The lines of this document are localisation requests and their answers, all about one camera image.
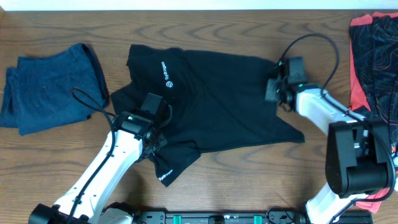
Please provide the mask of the black t-shirt with white logo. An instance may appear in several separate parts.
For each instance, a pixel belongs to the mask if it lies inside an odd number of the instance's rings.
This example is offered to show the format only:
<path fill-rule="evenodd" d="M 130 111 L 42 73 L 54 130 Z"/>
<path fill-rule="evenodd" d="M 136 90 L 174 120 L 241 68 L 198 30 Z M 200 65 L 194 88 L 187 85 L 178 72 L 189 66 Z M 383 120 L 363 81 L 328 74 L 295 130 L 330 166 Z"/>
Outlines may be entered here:
<path fill-rule="evenodd" d="M 131 82 L 111 94 L 117 114 L 139 108 L 148 93 L 171 107 L 162 128 L 166 144 L 150 155 L 155 174 L 169 186 L 203 153 L 282 142 L 304 142 L 265 99 L 275 63 L 258 57 L 132 45 Z"/>

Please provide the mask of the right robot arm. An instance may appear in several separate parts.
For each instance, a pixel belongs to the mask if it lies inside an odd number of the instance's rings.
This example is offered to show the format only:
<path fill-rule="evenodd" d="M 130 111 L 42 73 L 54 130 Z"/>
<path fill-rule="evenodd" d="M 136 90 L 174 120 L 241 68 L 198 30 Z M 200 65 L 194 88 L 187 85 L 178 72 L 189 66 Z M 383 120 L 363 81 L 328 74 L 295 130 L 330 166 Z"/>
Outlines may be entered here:
<path fill-rule="evenodd" d="M 349 110 L 309 83 L 302 57 L 279 60 L 265 99 L 309 119 L 327 136 L 326 184 L 296 223 L 338 223 L 358 202 L 381 202 L 394 192 L 397 176 L 387 124 Z"/>

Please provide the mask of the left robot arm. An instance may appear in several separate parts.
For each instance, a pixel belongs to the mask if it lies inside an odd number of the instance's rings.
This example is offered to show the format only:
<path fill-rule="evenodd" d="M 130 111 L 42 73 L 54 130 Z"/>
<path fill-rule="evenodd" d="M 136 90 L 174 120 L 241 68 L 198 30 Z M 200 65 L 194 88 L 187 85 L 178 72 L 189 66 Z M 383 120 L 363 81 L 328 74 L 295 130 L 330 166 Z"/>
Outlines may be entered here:
<path fill-rule="evenodd" d="M 73 187 L 51 207 L 38 204 L 29 223 L 134 223 L 126 203 L 106 205 L 126 171 L 146 159 L 165 142 L 160 127 L 172 109 L 161 97 L 147 94 L 143 104 L 110 121 L 110 132 L 93 162 Z"/>

